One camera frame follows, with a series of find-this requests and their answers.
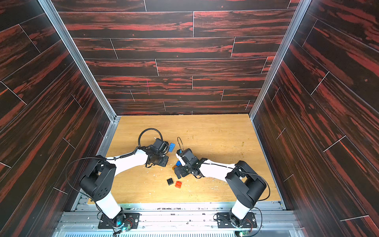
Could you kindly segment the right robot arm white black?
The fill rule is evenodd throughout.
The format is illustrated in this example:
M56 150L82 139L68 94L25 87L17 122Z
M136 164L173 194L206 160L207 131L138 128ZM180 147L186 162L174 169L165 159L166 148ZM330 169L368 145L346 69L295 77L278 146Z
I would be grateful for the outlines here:
M214 178L226 182L236 197L230 210L230 221L240 226L247 213L268 187L265 179L258 175L246 162L222 164L206 158L199 159L191 149L176 152L180 165L174 169L177 178L193 175L197 179Z

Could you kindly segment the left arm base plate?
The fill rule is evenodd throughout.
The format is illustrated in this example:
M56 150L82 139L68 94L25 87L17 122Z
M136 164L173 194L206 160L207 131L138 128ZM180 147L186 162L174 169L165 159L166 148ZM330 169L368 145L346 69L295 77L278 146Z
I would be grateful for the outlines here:
M124 230L137 229L139 225L140 213L119 213L113 219L102 214L98 229L101 230Z

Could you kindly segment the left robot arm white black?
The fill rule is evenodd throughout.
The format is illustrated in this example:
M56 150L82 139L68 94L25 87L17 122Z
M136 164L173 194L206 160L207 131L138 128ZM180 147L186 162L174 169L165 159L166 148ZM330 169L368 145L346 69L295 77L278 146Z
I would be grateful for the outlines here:
M123 210L111 194L114 178L131 168L161 166L168 163L169 143L157 138L152 145L139 146L128 154L113 158L97 156L91 162L80 179L81 189L97 204L103 215L118 227L124 222Z

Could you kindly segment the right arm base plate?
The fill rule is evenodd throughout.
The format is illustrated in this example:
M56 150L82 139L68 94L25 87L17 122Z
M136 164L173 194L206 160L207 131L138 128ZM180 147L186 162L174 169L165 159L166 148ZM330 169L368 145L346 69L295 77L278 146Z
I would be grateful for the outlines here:
M257 228L255 214L248 212L243 220L231 218L230 212L218 212L213 216L218 228Z

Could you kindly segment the light blue long lego brick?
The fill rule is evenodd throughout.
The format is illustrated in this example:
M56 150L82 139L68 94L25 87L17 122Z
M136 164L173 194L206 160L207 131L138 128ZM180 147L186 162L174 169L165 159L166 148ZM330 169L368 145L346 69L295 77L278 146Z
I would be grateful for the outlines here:
M174 148L175 148L176 144L175 143L170 143L169 145L169 152L173 152Z

